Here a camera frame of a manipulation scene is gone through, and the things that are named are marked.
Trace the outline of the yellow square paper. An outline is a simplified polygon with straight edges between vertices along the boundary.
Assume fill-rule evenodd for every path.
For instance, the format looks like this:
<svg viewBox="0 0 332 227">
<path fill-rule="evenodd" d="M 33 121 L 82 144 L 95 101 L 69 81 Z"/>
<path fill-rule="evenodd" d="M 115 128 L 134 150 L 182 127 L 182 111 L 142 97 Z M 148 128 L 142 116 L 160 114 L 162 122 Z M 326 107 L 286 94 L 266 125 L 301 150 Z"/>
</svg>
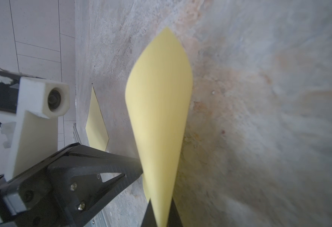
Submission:
<svg viewBox="0 0 332 227">
<path fill-rule="evenodd" d="M 145 194 L 159 227 L 168 224 L 192 86 L 188 56 L 169 28 L 145 48 L 126 84 L 125 102 Z"/>
</svg>

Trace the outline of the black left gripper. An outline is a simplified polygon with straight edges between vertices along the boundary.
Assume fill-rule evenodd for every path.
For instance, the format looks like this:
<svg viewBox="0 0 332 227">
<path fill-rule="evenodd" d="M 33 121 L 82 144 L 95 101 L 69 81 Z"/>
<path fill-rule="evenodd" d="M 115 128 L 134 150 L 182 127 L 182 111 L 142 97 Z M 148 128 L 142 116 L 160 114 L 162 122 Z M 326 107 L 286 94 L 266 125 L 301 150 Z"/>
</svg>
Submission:
<svg viewBox="0 0 332 227">
<path fill-rule="evenodd" d="M 140 161 L 75 143 L 6 181 L 0 227 L 83 227 L 142 174 Z"/>
</svg>

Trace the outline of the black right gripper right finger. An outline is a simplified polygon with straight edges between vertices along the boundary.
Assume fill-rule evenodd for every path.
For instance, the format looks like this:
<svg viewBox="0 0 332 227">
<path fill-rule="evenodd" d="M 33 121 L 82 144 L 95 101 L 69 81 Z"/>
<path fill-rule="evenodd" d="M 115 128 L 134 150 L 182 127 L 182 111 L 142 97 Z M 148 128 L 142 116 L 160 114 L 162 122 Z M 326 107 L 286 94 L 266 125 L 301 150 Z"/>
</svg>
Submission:
<svg viewBox="0 0 332 227">
<path fill-rule="evenodd" d="M 168 216 L 168 227 L 183 227 L 174 199 L 172 199 L 171 201 L 171 206 Z"/>
</svg>

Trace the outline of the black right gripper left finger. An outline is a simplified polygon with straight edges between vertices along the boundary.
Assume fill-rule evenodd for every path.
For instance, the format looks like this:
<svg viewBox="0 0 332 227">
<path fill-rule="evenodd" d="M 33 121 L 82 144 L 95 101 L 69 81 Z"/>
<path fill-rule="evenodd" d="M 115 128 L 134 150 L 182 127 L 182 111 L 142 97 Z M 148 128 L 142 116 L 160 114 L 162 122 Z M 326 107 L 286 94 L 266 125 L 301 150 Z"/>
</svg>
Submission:
<svg viewBox="0 0 332 227">
<path fill-rule="evenodd" d="M 157 227 L 151 200 L 148 203 L 141 227 Z"/>
</svg>

